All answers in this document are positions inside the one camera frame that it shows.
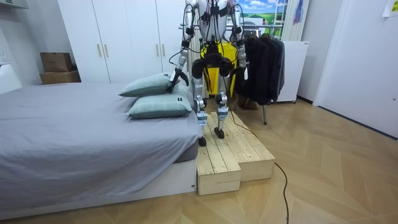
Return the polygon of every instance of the robot leg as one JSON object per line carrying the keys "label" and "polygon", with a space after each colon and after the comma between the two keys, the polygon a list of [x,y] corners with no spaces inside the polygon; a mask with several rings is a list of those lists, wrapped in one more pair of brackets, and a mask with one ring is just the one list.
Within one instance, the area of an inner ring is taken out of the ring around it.
{"label": "robot leg", "polygon": [[218,76],[218,95],[216,95],[216,103],[218,105],[217,109],[217,117],[218,117],[218,126],[214,128],[214,132],[217,137],[220,139],[225,138],[223,127],[224,120],[228,116],[228,107],[227,104],[227,96],[226,96],[226,87],[224,84],[224,77],[221,75]]}
{"label": "robot leg", "polygon": [[[207,113],[205,111],[207,101],[202,97],[204,67],[203,60],[200,58],[196,59],[192,63],[192,93],[195,102],[194,110],[197,114],[198,122],[203,128],[207,124]],[[199,145],[206,146],[206,139],[203,136],[199,139]]]}
{"label": "robot leg", "polygon": [[226,81],[225,77],[228,77],[230,71],[233,69],[233,64],[228,58],[223,58],[223,64],[220,67],[220,74],[218,75],[218,95],[216,95],[216,103],[218,105],[217,117],[218,126],[214,129],[214,132],[218,138],[225,138],[223,127],[224,120],[228,116],[227,102],[228,98],[226,95]]}

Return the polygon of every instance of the cardboard box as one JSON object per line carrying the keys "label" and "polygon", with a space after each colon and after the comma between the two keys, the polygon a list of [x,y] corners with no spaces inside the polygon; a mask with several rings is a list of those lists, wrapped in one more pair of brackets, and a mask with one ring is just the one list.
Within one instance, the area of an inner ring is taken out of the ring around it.
{"label": "cardboard box", "polygon": [[69,72],[72,70],[72,61],[69,53],[40,53],[45,72]]}
{"label": "cardboard box", "polygon": [[43,85],[81,82],[79,72],[45,72],[40,74]]}

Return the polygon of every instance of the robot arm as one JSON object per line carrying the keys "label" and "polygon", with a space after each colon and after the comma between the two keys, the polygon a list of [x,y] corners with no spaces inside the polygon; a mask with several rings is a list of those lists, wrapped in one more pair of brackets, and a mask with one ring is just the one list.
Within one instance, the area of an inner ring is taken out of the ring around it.
{"label": "robot arm", "polygon": [[236,73],[244,74],[244,79],[248,79],[248,70],[246,68],[246,53],[244,52],[243,30],[241,27],[241,10],[238,5],[234,5],[231,9],[232,19],[232,39],[236,41],[236,52],[238,55],[238,67]]}
{"label": "robot arm", "polygon": [[182,43],[181,43],[181,51],[180,56],[178,58],[178,64],[175,67],[175,70],[170,77],[170,82],[172,83],[169,87],[169,91],[173,90],[177,80],[179,77],[185,80],[187,86],[189,86],[189,80],[186,74],[182,72],[182,69],[187,62],[188,57],[188,48],[191,42],[191,39],[195,33],[193,29],[193,18],[195,17],[195,8],[198,6],[198,0],[188,0],[187,5],[185,6],[185,22],[183,26],[183,35],[182,35]]}

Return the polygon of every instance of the wooden stairs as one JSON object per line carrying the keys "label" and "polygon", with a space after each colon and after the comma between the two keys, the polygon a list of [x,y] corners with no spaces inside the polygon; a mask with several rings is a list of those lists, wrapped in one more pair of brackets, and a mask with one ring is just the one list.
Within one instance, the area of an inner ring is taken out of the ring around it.
{"label": "wooden stairs", "polygon": [[[235,122],[248,128],[234,113]],[[231,112],[224,121],[224,139],[214,133],[217,114],[209,114],[203,132],[207,145],[197,157],[198,194],[239,190],[241,182],[272,177],[275,158],[250,131],[235,125]]]}

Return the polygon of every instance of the clothes rack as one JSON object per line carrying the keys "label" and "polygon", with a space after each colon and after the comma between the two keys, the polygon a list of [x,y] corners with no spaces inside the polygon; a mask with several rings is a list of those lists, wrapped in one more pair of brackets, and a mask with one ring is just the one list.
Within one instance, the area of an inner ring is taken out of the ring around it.
{"label": "clothes rack", "polygon": [[[184,24],[180,24],[180,27],[178,29],[183,29],[183,26],[185,26]],[[272,29],[272,36],[275,36],[276,30],[277,29],[281,29],[283,28],[282,25],[273,25],[273,24],[269,24],[269,25],[255,25],[255,24],[242,24],[242,26],[244,27],[245,31],[254,31],[256,32],[257,37],[259,36],[259,29],[254,29],[254,28],[270,28]],[[226,25],[227,27],[227,31],[232,31],[232,27],[233,25]],[[195,30],[199,29],[199,25],[198,24],[194,24],[193,28]],[[262,106],[262,118],[263,118],[263,123],[264,125],[267,125],[267,112],[266,112],[266,106],[263,105]]]}

